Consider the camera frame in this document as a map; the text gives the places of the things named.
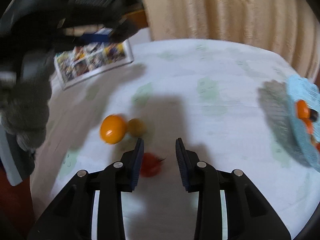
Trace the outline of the grey gloved left hand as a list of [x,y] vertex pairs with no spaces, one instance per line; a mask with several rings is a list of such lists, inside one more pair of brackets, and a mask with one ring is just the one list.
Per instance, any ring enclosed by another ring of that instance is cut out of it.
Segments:
[[53,50],[26,55],[20,79],[9,89],[1,89],[1,124],[6,132],[16,136],[25,151],[39,148],[46,138],[54,56]]

